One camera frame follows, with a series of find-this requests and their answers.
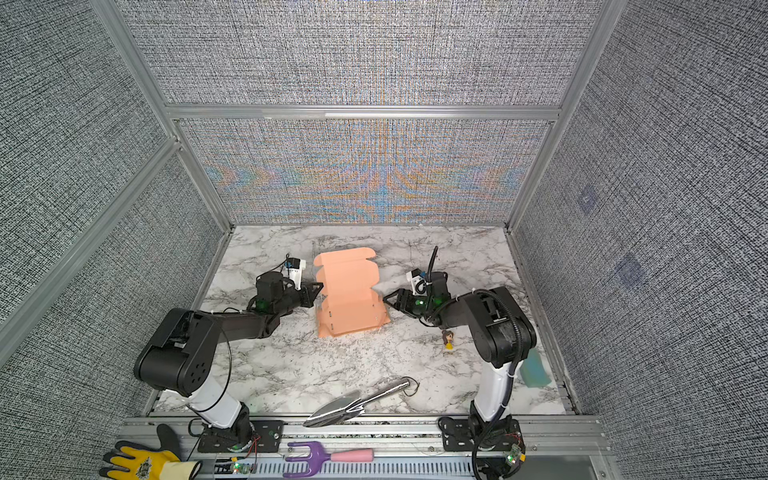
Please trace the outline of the pink paper box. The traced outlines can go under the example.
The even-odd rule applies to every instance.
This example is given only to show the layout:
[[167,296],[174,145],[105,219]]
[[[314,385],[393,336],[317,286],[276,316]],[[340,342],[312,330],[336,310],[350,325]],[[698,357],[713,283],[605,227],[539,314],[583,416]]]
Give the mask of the pink paper box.
[[368,247],[319,254],[314,265],[323,284],[316,308],[319,338],[339,337],[379,329],[391,322],[382,296],[373,287],[379,283],[376,253]]

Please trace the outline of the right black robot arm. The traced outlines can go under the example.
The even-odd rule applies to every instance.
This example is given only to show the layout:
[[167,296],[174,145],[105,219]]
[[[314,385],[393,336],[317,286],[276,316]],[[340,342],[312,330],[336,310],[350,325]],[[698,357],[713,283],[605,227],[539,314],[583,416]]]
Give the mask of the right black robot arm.
[[525,454],[517,420],[508,412],[514,379],[520,364],[537,345],[532,323],[509,290],[503,286],[475,289],[453,297],[447,274],[408,273],[410,286],[395,294],[392,307],[436,327],[448,340],[453,329],[466,326],[484,361],[478,391],[465,419],[438,421],[444,449],[449,452],[508,450],[511,462]]

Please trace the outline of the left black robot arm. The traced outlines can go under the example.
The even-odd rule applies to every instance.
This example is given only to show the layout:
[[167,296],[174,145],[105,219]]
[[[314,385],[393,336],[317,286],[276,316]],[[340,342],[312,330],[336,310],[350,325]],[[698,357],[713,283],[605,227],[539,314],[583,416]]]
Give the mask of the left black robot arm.
[[233,375],[231,343],[266,339],[283,317],[311,308],[324,284],[302,280],[306,262],[286,257],[255,280],[256,293],[243,309],[219,312],[171,309],[133,367],[137,380],[158,391],[178,394],[201,420],[204,452],[242,452],[255,446],[256,428],[245,403],[228,387]]

